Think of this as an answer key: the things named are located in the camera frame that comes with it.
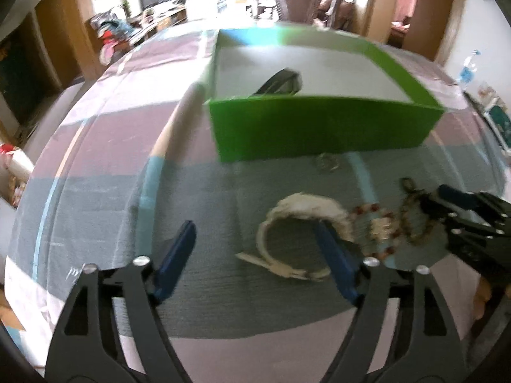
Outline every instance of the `metal ring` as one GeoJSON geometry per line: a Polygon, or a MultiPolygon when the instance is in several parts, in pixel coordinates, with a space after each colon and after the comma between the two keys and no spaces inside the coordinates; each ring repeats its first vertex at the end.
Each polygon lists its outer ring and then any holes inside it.
{"type": "Polygon", "coordinates": [[[331,153],[321,153],[316,161],[321,170],[332,172],[339,168],[339,160],[331,153]]]}
{"type": "Polygon", "coordinates": [[[415,181],[413,181],[410,177],[403,177],[401,180],[401,187],[403,187],[403,190],[407,193],[414,193],[417,191],[417,185],[415,181]]]}

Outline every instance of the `tablecloth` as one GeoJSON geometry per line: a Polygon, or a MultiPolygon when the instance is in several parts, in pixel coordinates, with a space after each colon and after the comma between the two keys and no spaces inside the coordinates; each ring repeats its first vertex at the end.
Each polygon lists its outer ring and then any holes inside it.
{"type": "MultiPolygon", "coordinates": [[[[493,135],[459,88],[438,76],[428,81],[441,85],[446,113],[418,148],[338,154],[333,172],[321,170],[316,157],[219,162],[203,78],[215,36],[179,26],[127,54],[72,108],[39,158],[18,209],[6,295],[41,362],[84,263],[105,269],[157,254],[193,220],[196,249],[174,295],[158,308],[193,381],[319,381],[354,309],[331,279],[279,278],[234,257],[256,253],[256,230],[269,209],[306,192],[347,209],[380,203],[397,212],[404,176],[426,190],[446,183],[507,196],[508,170],[493,135]]],[[[441,74],[416,55],[389,52],[420,81],[441,74]]],[[[414,222],[422,217],[412,212],[414,222]]],[[[363,241],[364,223],[355,228],[363,241]]],[[[448,255],[445,242],[437,227],[428,243],[403,244],[387,263],[431,266],[463,338],[478,276],[448,255]]],[[[275,256],[296,267],[322,265],[313,243],[306,222],[270,231],[275,256]]],[[[128,363],[141,370],[123,302],[115,304],[128,363]]],[[[385,361],[396,307],[391,300],[372,369],[385,361]]]]}

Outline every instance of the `white fabric headband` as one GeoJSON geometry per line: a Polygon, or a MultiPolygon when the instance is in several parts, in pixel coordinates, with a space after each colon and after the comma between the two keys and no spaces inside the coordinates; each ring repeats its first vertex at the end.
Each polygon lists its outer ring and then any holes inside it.
{"type": "Polygon", "coordinates": [[[294,269],[290,265],[276,260],[266,249],[266,235],[269,227],[277,220],[293,217],[301,220],[327,220],[332,224],[340,238],[353,242],[352,225],[348,213],[333,199],[312,194],[296,193],[280,200],[277,206],[268,212],[266,220],[257,230],[256,245],[262,258],[238,253],[236,257],[254,265],[264,267],[275,275],[284,278],[303,280],[321,280],[330,275],[330,269],[325,267],[316,272],[305,269],[294,269]]]}

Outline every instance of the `metal screw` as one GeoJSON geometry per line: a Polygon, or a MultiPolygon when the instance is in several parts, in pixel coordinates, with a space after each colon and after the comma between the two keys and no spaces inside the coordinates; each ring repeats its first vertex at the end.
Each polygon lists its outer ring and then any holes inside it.
{"type": "Polygon", "coordinates": [[[138,256],[133,260],[133,265],[136,267],[144,267],[151,262],[149,256],[138,256]]]}
{"type": "Polygon", "coordinates": [[[91,274],[97,270],[98,266],[95,265],[94,263],[86,263],[82,268],[82,272],[86,275],[91,274]]]}
{"type": "Polygon", "coordinates": [[[367,267],[377,267],[380,265],[380,261],[377,260],[376,258],[369,257],[364,259],[364,265],[366,265],[367,267]]]}
{"type": "Polygon", "coordinates": [[[416,271],[418,274],[421,274],[421,275],[429,275],[430,274],[430,270],[426,265],[419,265],[418,267],[416,267],[416,271]]]}

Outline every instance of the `green box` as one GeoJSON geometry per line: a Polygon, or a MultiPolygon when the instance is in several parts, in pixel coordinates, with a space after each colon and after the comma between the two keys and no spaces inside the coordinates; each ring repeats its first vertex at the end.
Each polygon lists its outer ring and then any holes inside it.
{"type": "Polygon", "coordinates": [[[220,30],[209,79],[211,122],[223,162],[417,147],[444,113],[413,76],[373,43],[307,26],[220,30]],[[222,48],[237,46],[300,46],[357,53],[383,70],[411,101],[312,95],[221,99],[217,95],[218,55],[222,48]]]}

